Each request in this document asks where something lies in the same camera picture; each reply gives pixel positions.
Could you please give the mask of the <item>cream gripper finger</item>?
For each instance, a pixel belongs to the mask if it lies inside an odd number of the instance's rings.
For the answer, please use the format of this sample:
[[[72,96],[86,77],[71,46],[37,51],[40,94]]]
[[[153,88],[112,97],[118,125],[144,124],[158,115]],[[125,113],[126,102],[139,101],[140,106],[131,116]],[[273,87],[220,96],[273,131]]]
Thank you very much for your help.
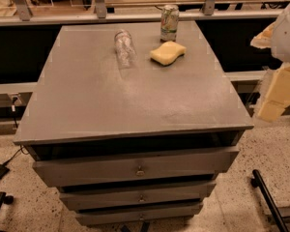
[[[260,49],[270,48],[274,27],[275,24],[271,23],[261,33],[259,33],[251,40],[250,45]]]
[[[290,63],[283,63],[273,72],[257,117],[266,122],[279,118],[290,105]]]

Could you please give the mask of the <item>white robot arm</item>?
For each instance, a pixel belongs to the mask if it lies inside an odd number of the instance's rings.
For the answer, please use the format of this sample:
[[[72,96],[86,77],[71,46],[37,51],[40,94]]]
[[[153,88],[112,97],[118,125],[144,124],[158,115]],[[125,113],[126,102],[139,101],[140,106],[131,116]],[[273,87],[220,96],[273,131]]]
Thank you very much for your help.
[[[269,48],[272,56],[282,62],[277,70],[268,70],[260,84],[257,117],[266,122],[279,118],[290,105],[290,3],[250,45]]]

